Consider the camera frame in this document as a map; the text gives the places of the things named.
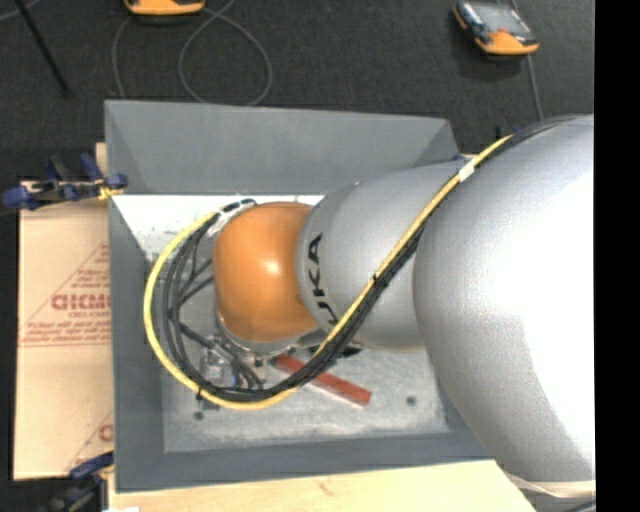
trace orange device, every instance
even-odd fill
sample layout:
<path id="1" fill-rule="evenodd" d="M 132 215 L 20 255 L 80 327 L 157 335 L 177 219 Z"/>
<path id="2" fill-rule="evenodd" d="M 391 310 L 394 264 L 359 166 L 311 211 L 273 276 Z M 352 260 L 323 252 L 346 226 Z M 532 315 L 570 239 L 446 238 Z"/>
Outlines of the orange device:
<path id="1" fill-rule="evenodd" d="M 133 14 L 142 16 L 180 16 L 196 14 L 204 8 L 206 0 L 124 0 Z"/>
<path id="2" fill-rule="evenodd" d="M 522 57 L 540 46 L 520 15 L 506 5 L 459 1 L 453 15 L 488 57 Z"/>

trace blue clamp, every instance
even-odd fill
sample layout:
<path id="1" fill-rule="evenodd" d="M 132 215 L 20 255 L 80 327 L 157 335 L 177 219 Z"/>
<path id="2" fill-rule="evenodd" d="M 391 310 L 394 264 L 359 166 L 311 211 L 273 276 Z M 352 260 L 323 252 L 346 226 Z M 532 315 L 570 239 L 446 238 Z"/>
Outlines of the blue clamp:
<path id="1" fill-rule="evenodd" d="M 129 180 L 124 174 L 104 176 L 89 153 L 80 155 L 83 180 L 71 180 L 71 173 L 62 160 L 53 155 L 44 169 L 44 180 L 29 187 L 17 185 L 2 193 L 6 208 L 35 210 L 42 206 L 65 201 L 79 201 L 91 197 L 106 197 L 124 189 Z"/>
<path id="2" fill-rule="evenodd" d="M 69 473 L 71 480 L 81 480 L 89 475 L 113 465 L 113 452 L 103 453 L 76 466 Z"/>

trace wires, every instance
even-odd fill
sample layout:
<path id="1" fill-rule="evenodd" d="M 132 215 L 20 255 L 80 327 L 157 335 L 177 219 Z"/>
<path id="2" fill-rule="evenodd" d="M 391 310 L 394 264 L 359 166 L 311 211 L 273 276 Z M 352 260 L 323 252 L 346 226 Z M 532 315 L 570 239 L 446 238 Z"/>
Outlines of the wires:
<path id="1" fill-rule="evenodd" d="M 26 7 L 27 9 L 31 9 L 32 7 L 35 7 L 36 5 L 38 5 L 40 2 L 42 2 L 42 0 L 33 0 L 32 2 L 28 3 Z M 10 20 L 11 18 L 15 18 L 16 16 L 20 16 L 19 9 L 9 11 L 8 13 L 5 13 L 5 14 L 0 14 L 0 23 L 2 23 L 3 21 Z"/>
<path id="2" fill-rule="evenodd" d="M 251 105 L 251 106 L 258 105 L 260 102 L 262 102 L 262 100 L 264 100 L 264 98 L 266 98 L 266 96 L 271 91 L 271 87 L 273 86 L 273 65 L 271 63 L 271 59 L 269 58 L 269 54 L 267 53 L 267 51 L 260 44 L 260 42 L 253 36 L 253 34 L 251 34 L 251 32 L 249 32 L 247 29 L 245 29 L 243 26 L 241 26 L 237 22 L 233 21 L 231 18 L 224 15 L 225 12 L 227 12 L 229 9 L 231 9 L 231 7 L 233 7 L 236 1 L 237 0 L 230 0 L 218 11 L 214 11 L 212 9 L 205 7 L 203 11 L 210 16 L 209 19 L 204 23 L 202 23 L 195 30 L 195 32 L 193 32 L 189 36 L 186 43 L 180 50 L 180 55 L 178 57 L 178 65 L 177 65 L 177 72 L 178 72 L 178 77 L 180 78 L 180 83 L 182 84 L 184 89 L 187 91 L 189 96 L 200 103 L 208 103 L 208 101 L 205 100 L 198 93 L 196 93 L 195 90 L 191 87 L 191 85 L 187 81 L 187 78 L 184 73 L 184 62 L 185 62 L 187 52 L 191 47 L 191 45 L 193 44 L 193 42 L 204 32 L 205 29 L 207 29 L 216 20 L 221 20 L 227 25 L 237 30 L 238 32 L 240 32 L 251 44 L 253 44 L 256 47 L 256 49 L 260 52 L 262 59 L 264 60 L 264 64 L 267 72 L 265 85 L 262 91 L 254 99 L 245 103 L 245 105 Z M 118 27 L 116 35 L 113 38 L 113 43 L 111 45 L 111 68 L 113 71 L 113 76 L 116 81 L 118 94 L 122 98 L 126 98 L 126 94 L 125 94 L 125 90 L 122 84 L 122 79 L 120 74 L 120 65 L 118 62 L 118 49 L 120 46 L 120 39 L 122 38 L 122 33 L 124 32 L 125 27 L 130 23 L 131 19 L 132 19 L 131 16 L 127 17 L 122 22 L 120 27 Z"/>
<path id="3" fill-rule="evenodd" d="M 502 4 L 500 0 L 494 0 L 497 4 Z M 510 0 L 511 8 L 517 13 L 520 12 L 520 8 L 516 3 L 516 0 Z M 527 69 L 529 72 L 529 85 L 531 87 L 531 94 L 533 95 L 533 105 L 536 109 L 536 117 L 538 121 L 544 120 L 544 114 L 542 112 L 542 104 L 540 102 L 540 94 L 538 93 L 538 81 L 536 80 L 535 70 L 533 69 L 533 58 L 530 54 L 527 54 Z"/>
<path id="4" fill-rule="evenodd" d="M 180 324 L 179 308 L 176 309 L 175 304 L 180 301 L 180 294 L 176 289 L 180 289 L 180 284 L 172 283 L 175 275 L 181 275 L 187 263 L 185 254 L 197 246 L 204 234 L 220 220 L 221 212 L 216 211 L 205 216 L 203 219 L 197 220 L 190 226 L 181 231 L 163 250 L 156 260 L 149 278 L 144 294 L 143 316 L 144 325 L 149 344 L 156 353 L 158 360 L 167 368 L 167 370 L 182 384 L 189 387 L 197 393 L 199 397 L 205 398 L 214 404 L 221 405 L 232 409 L 256 410 L 274 405 L 292 393 L 299 387 L 313 380 L 322 371 L 325 370 L 344 348 L 352 340 L 358 328 L 362 325 L 365 318 L 377 302 L 380 295 L 388 283 L 403 267 L 406 261 L 413 255 L 417 249 L 420 236 L 424 231 L 426 221 L 438 205 L 446 198 L 451 191 L 455 189 L 462 181 L 469 177 L 476 166 L 480 165 L 486 158 L 496 151 L 508 137 L 501 139 L 482 153 L 469 160 L 429 201 L 420 214 L 415 218 L 407 231 L 395 244 L 391 252 L 380 264 L 372 279 L 370 279 L 362 289 L 356 300 L 351 304 L 347 311 L 340 318 L 338 323 L 333 327 L 324 341 L 320 344 L 318 350 L 311 359 L 298 371 L 290 375 L 288 378 L 275 384 L 268 389 L 228 389 L 219 388 L 206 381 L 195 369 L 189 361 L 188 355 L 181 343 L 183 330 L 175 328 L 176 324 Z M 250 200 L 244 200 L 238 205 L 247 204 Z M 230 205 L 223 209 L 223 212 L 231 211 L 236 206 Z M 154 291 L 156 282 L 161 270 L 164 268 L 170 256 L 177 250 L 175 258 L 169 264 L 168 275 L 162 296 L 162 308 L 165 311 L 171 311 L 171 315 L 165 315 L 163 318 L 163 327 L 167 336 L 167 343 L 176 364 L 162 350 L 157 338 L 153 325 L 153 316 L 151 313 Z M 192 273 L 195 260 L 192 260 Z"/>

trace yellow cable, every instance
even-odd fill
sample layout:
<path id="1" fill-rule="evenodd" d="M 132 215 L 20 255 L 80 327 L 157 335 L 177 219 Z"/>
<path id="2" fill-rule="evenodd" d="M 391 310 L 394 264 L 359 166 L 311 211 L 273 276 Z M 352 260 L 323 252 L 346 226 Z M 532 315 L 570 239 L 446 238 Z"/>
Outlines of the yellow cable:
<path id="1" fill-rule="evenodd" d="M 396 242 L 393 249 L 389 252 L 387 257 L 383 260 L 383 262 L 379 265 L 376 273 L 374 274 L 374 278 L 370 279 L 365 287 L 362 289 L 358 297 L 355 301 L 349 306 L 349 308 L 342 315 L 338 323 L 333 327 L 331 332 L 327 335 L 327 337 L 320 344 L 320 347 L 316 350 L 313 357 L 316 357 L 318 354 L 322 352 L 324 347 L 333 340 L 340 330 L 344 327 L 344 325 L 349 321 L 349 319 L 353 316 L 356 310 L 361 306 L 364 298 L 367 293 L 373 288 L 375 285 L 375 278 L 381 275 L 386 268 L 389 266 L 391 261 L 399 254 L 402 248 L 405 246 L 407 241 L 413 237 L 422 223 L 433 213 L 433 211 L 437 208 L 437 206 L 443 201 L 445 197 L 447 197 L 453 189 L 456 188 L 461 183 L 461 176 L 464 176 L 465 179 L 473 172 L 473 168 L 480 164 L 485 158 L 487 158 L 493 151 L 495 151 L 499 146 L 501 146 L 509 137 L 505 137 L 493 143 L 491 146 L 486 148 L 484 151 L 473 157 L 469 160 L 447 183 L 438 190 L 438 192 L 433 196 L 431 201 L 427 203 L 427 205 L 423 208 L 423 210 L 418 214 L 418 216 L 411 223 L 409 228 L 405 231 L 405 233 L 400 237 L 400 239 Z M 158 259 L 156 260 L 153 268 L 151 269 L 151 273 L 149 274 L 149 278 L 147 279 L 147 285 L 144 292 L 144 302 L 143 302 L 143 318 L 144 318 L 144 328 L 147 334 L 147 338 L 149 340 L 149 344 L 153 349 L 158 361 L 168 370 L 168 372 L 179 382 L 184 384 L 186 387 L 191 389 L 192 391 L 199 393 L 201 397 L 209 400 L 210 402 L 220 405 L 222 407 L 227 407 L 229 409 L 237 409 L 237 410 L 257 410 L 264 409 L 266 407 L 270 407 L 275 405 L 288 396 L 292 395 L 298 387 L 293 387 L 287 389 L 285 391 L 281 391 L 269 398 L 264 400 L 260 400 L 257 402 L 235 402 L 232 400 L 225 400 L 219 398 L 215 395 L 212 395 L 208 391 L 201 389 L 200 386 L 194 381 L 192 381 L 189 377 L 187 377 L 182 370 L 180 370 L 169 357 L 166 355 L 162 347 L 160 346 L 160 342 L 158 341 L 158 337 L 156 336 L 155 329 L 153 327 L 153 317 L 151 314 L 152 304 L 153 304 L 153 292 L 156 286 L 156 282 L 158 280 L 158 276 L 160 275 L 160 271 L 164 266 L 165 262 L 169 259 L 169 256 L 176 250 L 176 248 L 195 230 L 197 230 L 200 226 L 204 225 L 207 221 L 211 220 L 218 213 L 222 213 L 219 211 L 214 211 L 208 213 L 200 219 L 192 222 L 189 226 L 184 228 L 178 235 L 169 242 L 169 244 L 164 248 Z"/>
<path id="2" fill-rule="evenodd" d="M 185 240 L 193 231 L 202 226 L 205 222 L 209 221 L 216 214 L 221 213 L 219 211 L 214 211 L 208 213 L 204 217 L 194 221 L 185 229 L 183 229 L 169 244 L 164 248 L 158 259 L 156 260 L 153 268 L 151 269 L 151 274 L 149 274 L 149 278 L 147 280 L 147 286 L 144 292 L 144 302 L 143 302 L 143 319 L 144 319 L 144 328 L 147 334 L 147 338 L 149 340 L 149 344 L 153 349 L 156 357 L 164 366 L 169 373 L 179 382 L 195 391 L 196 393 L 200 393 L 200 396 L 213 402 L 214 404 L 227 407 L 230 409 L 243 409 L 243 410 L 252 410 L 252 409 L 262 409 L 264 407 L 269 407 L 270 405 L 274 405 L 281 400 L 284 400 L 287 396 L 295 391 L 296 388 L 284 391 L 272 397 L 269 397 L 260 402 L 233 402 L 229 400 L 224 400 L 217 396 L 212 395 L 204 389 L 201 389 L 200 386 L 194 381 L 192 381 L 189 377 L 187 377 L 182 371 L 169 359 L 166 355 L 162 347 L 160 346 L 160 342 L 158 341 L 158 337 L 156 336 L 155 328 L 153 327 L 153 318 L 151 314 L 151 308 L 153 305 L 153 291 L 155 289 L 156 282 L 158 280 L 158 276 L 160 275 L 160 270 L 164 266 L 165 262 L 173 253 L 173 251 Z"/>

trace white cable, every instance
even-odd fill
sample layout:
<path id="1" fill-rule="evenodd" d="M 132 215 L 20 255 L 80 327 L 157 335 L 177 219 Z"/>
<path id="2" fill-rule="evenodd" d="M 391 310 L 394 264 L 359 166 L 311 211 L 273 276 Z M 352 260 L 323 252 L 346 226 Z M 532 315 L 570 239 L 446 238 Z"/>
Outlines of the white cable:
<path id="1" fill-rule="evenodd" d="M 249 40 L 250 43 L 252 43 L 257 50 L 260 52 L 260 54 L 262 55 L 262 58 L 264 60 L 265 66 L 267 68 L 267 81 L 266 84 L 264 86 L 264 88 L 262 89 L 261 93 L 254 98 L 253 100 L 249 101 L 246 103 L 246 105 L 257 105 L 259 104 L 266 96 L 267 94 L 269 94 L 269 91 L 271 90 L 271 87 L 273 85 L 273 65 L 271 64 L 271 59 L 269 58 L 269 55 L 267 54 L 266 50 L 264 49 L 264 47 L 260 44 L 260 42 L 253 36 L 253 34 L 251 34 L 247 29 L 245 29 L 244 27 L 242 27 L 240 24 L 238 24 L 237 22 L 233 21 L 232 19 L 228 18 L 227 16 L 224 16 L 223 13 L 225 13 L 226 11 L 228 11 L 233 4 L 235 4 L 237 0 L 230 0 L 229 2 L 227 2 L 227 4 L 225 4 L 219 11 L 213 11 L 211 9 L 208 8 L 204 8 L 204 12 L 206 12 L 207 14 L 210 15 L 210 18 L 205 21 L 202 25 L 200 25 L 195 32 L 193 32 L 193 34 L 191 34 L 189 36 L 189 38 L 187 39 L 187 42 L 184 44 L 184 46 L 182 47 L 182 49 L 180 50 L 180 56 L 178 58 L 178 76 L 180 77 L 180 83 L 182 84 L 182 86 L 185 88 L 185 90 L 187 91 L 187 93 L 189 94 L 189 96 L 191 96 L 191 98 L 193 98 L 194 100 L 200 102 L 200 103 L 208 103 L 207 100 L 205 100 L 204 98 L 202 98 L 200 95 L 198 95 L 193 88 L 189 85 L 185 75 L 184 75 L 184 60 L 185 60 L 185 56 L 187 53 L 187 50 L 189 49 L 189 47 L 191 46 L 191 44 L 193 43 L 193 41 L 209 26 L 211 25 L 214 21 L 216 20 L 221 20 L 225 23 L 227 23 L 228 25 L 230 25 L 232 28 L 238 30 L 243 36 L 245 36 L 245 38 L 247 38 Z M 113 71 L 113 76 L 115 78 L 116 81 L 116 87 L 118 89 L 118 95 L 121 98 L 126 98 L 126 94 L 124 91 L 124 86 L 122 84 L 122 79 L 120 76 L 120 66 L 118 64 L 118 48 L 120 45 L 120 39 L 122 38 L 122 33 L 124 32 L 125 27 L 129 24 L 129 22 L 131 21 L 132 16 L 128 16 L 120 25 L 120 27 L 118 27 L 118 31 L 116 32 L 116 35 L 113 38 L 113 43 L 111 45 L 111 67 L 112 67 L 112 71 Z"/>
<path id="2" fill-rule="evenodd" d="M 224 21 L 225 23 L 227 23 L 231 27 L 233 27 L 236 30 L 238 30 L 239 32 L 241 32 L 242 35 L 244 35 L 251 43 L 253 43 L 253 45 L 257 48 L 257 50 L 262 54 L 262 58 L 264 60 L 265 66 L 267 68 L 267 82 L 266 82 L 264 88 L 262 89 L 262 92 L 256 98 L 254 98 L 251 101 L 248 101 L 245 104 L 246 105 L 257 105 L 257 104 L 259 104 L 267 96 L 267 94 L 269 94 L 269 91 L 271 90 L 271 86 L 273 85 L 273 65 L 271 64 L 271 59 L 269 58 L 269 55 L 267 54 L 267 52 L 264 49 L 264 47 L 253 36 L 253 34 L 251 34 L 251 32 L 249 32 L 247 29 L 245 29 L 244 27 L 242 27 L 241 25 L 239 25 L 238 23 L 233 21 L 231 18 L 228 18 L 227 16 L 223 15 L 223 13 L 226 12 L 235 2 L 236 2 L 236 0 L 231 0 L 229 3 L 227 3 L 219 11 L 213 11 L 213 10 L 208 9 L 208 8 L 205 7 L 203 10 L 206 13 L 208 13 L 209 15 L 211 15 L 211 17 L 207 21 L 205 21 L 202 25 L 200 25 L 200 27 L 198 27 L 198 29 L 193 34 L 191 34 L 191 36 L 189 37 L 189 39 L 187 40 L 185 45 L 182 47 L 182 50 L 180 51 L 180 57 L 178 58 L 178 75 L 180 77 L 180 82 L 182 83 L 182 86 L 185 88 L 185 90 L 189 93 L 189 95 L 194 100 L 199 101 L 200 103 L 208 103 L 208 101 L 205 100 L 204 98 L 202 98 L 200 95 L 198 95 L 193 90 L 191 85 L 189 85 L 189 83 L 187 82 L 187 79 L 186 79 L 186 77 L 184 75 L 184 69 L 183 69 L 184 68 L 184 59 L 185 59 L 185 55 L 187 53 L 187 50 L 189 49 L 189 47 L 191 46 L 193 41 L 195 41 L 195 39 L 209 25 L 211 25 L 214 21 L 216 21 L 218 19 Z"/>

